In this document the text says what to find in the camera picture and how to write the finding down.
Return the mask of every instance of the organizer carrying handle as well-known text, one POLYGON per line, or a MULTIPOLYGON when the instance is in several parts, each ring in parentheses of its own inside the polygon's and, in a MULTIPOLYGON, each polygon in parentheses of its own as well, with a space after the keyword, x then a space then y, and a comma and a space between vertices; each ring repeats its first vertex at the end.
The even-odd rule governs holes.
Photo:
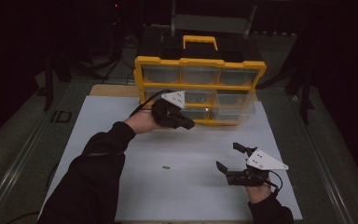
POLYGON ((183 36, 183 49, 186 48, 186 42, 212 43, 214 50, 217 50, 216 39, 213 36, 184 35, 183 36))

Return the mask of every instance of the yellow storage organizer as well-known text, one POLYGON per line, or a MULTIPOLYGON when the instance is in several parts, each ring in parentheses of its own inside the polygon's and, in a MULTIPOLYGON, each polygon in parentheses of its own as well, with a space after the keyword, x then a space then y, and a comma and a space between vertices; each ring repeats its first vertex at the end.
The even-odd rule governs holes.
MULTIPOLYGON (((183 48, 176 49, 182 52, 180 56, 191 56, 191 51, 186 52, 186 47, 192 43, 212 44, 213 51, 218 55, 232 54, 229 50, 219 49, 213 36, 184 35, 183 48)), ((134 79, 140 93, 140 104, 155 92, 170 89, 186 92, 186 108, 182 112, 198 124, 238 125, 254 114, 252 100, 255 86, 267 68, 263 61, 248 59, 238 62, 238 59, 230 60, 221 56, 163 59, 156 53, 158 50, 154 52, 142 51, 141 46, 135 59, 134 79)))

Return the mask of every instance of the plastic drawer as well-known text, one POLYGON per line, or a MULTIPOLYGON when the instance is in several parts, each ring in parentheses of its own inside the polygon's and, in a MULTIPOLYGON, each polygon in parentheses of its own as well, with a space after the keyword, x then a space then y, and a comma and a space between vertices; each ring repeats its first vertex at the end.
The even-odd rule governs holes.
POLYGON ((164 65, 142 65, 145 82, 179 83, 180 67, 164 65))
POLYGON ((214 107, 211 111, 211 119, 221 123, 242 123, 255 114, 255 105, 250 101, 245 108, 221 108, 214 107))
POLYGON ((245 108, 251 101, 252 94, 248 91, 217 91, 213 106, 221 108, 245 108))
POLYGON ((185 66, 182 68, 182 83, 215 84, 219 69, 211 66, 185 66))
POLYGON ((258 70, 224 68, 220 72, 219 85, 249 86, 252 84, 258 70))
POLYGON ((207 119, 209 108, 184 108, 181 113, 190 119, 207 119))
POLYGON ((217 91, 211 119, 216 122, 244 122, 255 113, 248 91, 217 91))
POLYGON ((212 104, 214 90, 182 89, 182 91, 185 91, 187 104, 212 104))

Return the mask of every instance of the table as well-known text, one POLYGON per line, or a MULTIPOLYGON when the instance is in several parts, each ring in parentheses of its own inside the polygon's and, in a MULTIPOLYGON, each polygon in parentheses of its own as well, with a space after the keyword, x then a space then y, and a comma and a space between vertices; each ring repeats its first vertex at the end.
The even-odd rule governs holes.
MULTIPOLYGON (((125 119, 138 105, 135 92, 136 87, 94 86, 82 106, 48 196, 90 137, 108 131, 114 120, 125 119), (126 91, 132 97, 122 97, 126 91), (120 97, 106 96, 109 92, 120 97)), ((216 169, 215 161, 221 161, 231 170, 244 169, 245 156, 232 149, 233 142, 259 147, 281 159, 263 106, 260 102, 255 105, 256 114, 243 125, 196 126, 190 131, 158 130, 136 136, 126 151, 117 221, 251 220, 244 188, 229 186, 225 176, 216 169)), ((278 199, 291 208, 295 219, 302 219, 287 173, 277 173, 283 179, 278 199)), ((277 177, 270 178, 273 183, 279 183, 277 177)))

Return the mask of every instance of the black sleeve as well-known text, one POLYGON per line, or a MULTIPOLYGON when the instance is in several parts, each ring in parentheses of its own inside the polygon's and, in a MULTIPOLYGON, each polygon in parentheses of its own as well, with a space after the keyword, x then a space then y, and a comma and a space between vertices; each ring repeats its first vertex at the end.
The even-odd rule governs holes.
POLYGON ((254 224, 294 223, 292 211, 281 206, 272 193, 260 203, 248 203, 248 205, 252 212, 254 224))
POLYGON ((91 137, 48 198, 37 223, 109 223, 115 220, 124 151, 135 132, 116 122, 91 137))

